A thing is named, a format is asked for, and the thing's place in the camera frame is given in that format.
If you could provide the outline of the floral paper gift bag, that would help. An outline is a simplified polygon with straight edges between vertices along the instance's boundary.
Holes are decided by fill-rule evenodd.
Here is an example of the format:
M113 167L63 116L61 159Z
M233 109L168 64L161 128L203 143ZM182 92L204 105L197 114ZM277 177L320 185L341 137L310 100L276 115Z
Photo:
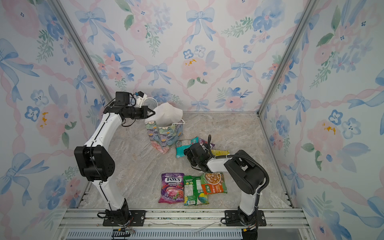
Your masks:
M147 133L152 146L166 154L183 135L184 112L170 103L163 103L154 111L155 114L145 120Z

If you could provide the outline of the teal snack packet back side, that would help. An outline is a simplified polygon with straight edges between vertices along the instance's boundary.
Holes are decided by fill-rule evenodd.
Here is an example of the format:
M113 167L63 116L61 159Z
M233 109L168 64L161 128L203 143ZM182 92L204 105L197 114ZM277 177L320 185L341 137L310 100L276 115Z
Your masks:
M191 147L191 145L198 143L199 138L196 137L191 140L178 140L176 143L176 158L182 158L185 156L184 150Z

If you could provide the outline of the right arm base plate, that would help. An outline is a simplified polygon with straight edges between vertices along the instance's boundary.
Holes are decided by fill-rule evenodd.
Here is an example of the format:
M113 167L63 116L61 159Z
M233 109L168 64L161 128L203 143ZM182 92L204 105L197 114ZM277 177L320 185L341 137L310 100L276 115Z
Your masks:
M227 227L251 228L252 226L265 227L267 225L264 212L261 210L254 211L249 216L240 209L226 210L224 214L222 224L225 224Z

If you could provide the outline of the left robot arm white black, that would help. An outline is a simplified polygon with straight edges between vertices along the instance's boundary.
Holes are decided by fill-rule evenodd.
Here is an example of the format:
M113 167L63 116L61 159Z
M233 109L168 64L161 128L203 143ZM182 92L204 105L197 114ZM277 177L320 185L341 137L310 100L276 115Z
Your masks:
M108 148L116 130L125 119L145 120L155 114L148 106L106 107L94 134L83 146L74 150L81 175L92 182L106 204L104 213L99 214L100 218L118 226L127 226L133 217L127 200L117 187L114 177L116 165Z

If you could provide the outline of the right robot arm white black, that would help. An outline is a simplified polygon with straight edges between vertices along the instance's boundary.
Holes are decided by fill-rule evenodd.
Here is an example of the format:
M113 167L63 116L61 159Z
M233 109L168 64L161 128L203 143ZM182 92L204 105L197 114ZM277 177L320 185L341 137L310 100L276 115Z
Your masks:
M218 186L228 173L241 190L241 202L235 219L226 220L226 225L256 226L258 223L259 201L262 190L270 183L267 171L245 151L215 156L209 144L192 144L184 150L191 166L204 174L202 181L209 186Z

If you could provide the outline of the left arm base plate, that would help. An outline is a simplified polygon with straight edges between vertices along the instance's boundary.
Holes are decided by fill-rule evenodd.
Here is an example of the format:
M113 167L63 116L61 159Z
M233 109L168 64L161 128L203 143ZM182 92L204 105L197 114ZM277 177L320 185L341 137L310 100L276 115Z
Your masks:
M146 218L145 210L129 210L127 213L107 214L104 217L104 227L142 227Z

